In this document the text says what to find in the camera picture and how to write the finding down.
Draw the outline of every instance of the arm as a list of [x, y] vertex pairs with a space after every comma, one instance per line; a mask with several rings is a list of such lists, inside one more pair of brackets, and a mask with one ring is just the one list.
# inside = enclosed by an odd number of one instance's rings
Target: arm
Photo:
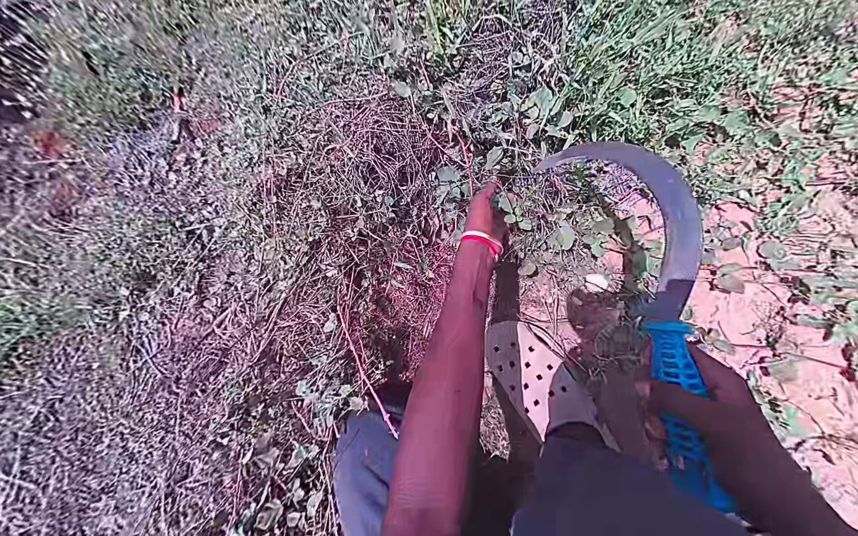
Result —
[[[495, 185], [469, 207], [466, 230], [493, 234]], [[459, 245], [402, 423], [383, 534], [459, 534], [472, 449], [482, 414], [485, 311], [494, 255], [481, 242]]]
[[656, 382], [650, 403], [701, 432], [717, 478], [741, 513], [774, 536], [858, 535], [780, 445], [744, 379], [700, 348], [689, 349], [715, 400]]

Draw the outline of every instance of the bangle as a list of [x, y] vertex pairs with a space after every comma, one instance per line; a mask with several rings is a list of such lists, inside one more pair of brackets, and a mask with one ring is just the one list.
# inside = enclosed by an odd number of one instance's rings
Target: bangle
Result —
[[481, 231], [466, 231], [462, 233], [462, 238], [459, 238], [459, 243], [462, 240], [473, 240], [477, 242], [482, 242], [487, 245], [490, 250], [492, 250], [492, 255], [495, 256], [495, 261], [499, 261], [499, 255], [501, 254], [502, 248], [501, 244], [492, 238], [490, 235], [487, 235]]
[[481, 238], [484, 242], [486, 242], [492, 246], [492, 248], [495, 250], [496, 254], [501, 255], [501, 251], [502, 251], [501, 242], [496, 240], [492, 235], [489, 235], [488, 233], [483, 233], [482, 231], [463, 231], [462, 232], [462, 238], [468, 238], [468, 237]]

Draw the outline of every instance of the sickle blade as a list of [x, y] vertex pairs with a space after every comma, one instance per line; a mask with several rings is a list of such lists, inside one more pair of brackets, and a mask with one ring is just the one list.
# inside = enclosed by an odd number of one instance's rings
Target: sickle blade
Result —
[[545, 158], [533, 173], [578, 160], [608, 160], [631, 170], [651, 190], [661, 207], [666, 243], [654, 301], [645, 315], [658, 320], [681, 316], [697, 278], [703, 253], [701, 213], [681, 172], [653, 152], [628, 143], [582, 143]]

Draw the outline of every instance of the white sandal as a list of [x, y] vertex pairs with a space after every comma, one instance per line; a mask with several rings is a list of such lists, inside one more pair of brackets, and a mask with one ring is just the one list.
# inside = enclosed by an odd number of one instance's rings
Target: white sandal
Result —
[[565, 367], [564, 349], [548, 346], [551, 337], [537, 336], [535, 329], [507, 322], [491, 325], [485, 333], [485, 360], [518, 415], [542, 443], [546, 433], [562, 424], [584, 422], [617, 449], [607, 427], [599, 426], [591, 395]]

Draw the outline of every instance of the blue plastic handle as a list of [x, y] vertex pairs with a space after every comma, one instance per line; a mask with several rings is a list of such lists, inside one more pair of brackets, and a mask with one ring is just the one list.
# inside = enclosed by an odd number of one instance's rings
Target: blue plastic handle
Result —
[[[685, 335], [693, 333], [690, 326], [681, 321], [650, 321], [643, 328], [651, 336], [653, 346], [651, 377], [681, 385], [695, 395], [708, 396], [708, 387], [687, 351]], [[677, 417], [661, 414], [661, 420], [667, 429], [664, 444], [667, 471], [674, 484], [721, 512], [733, 512], [733, 499], [714, 478], [701, 434]]]

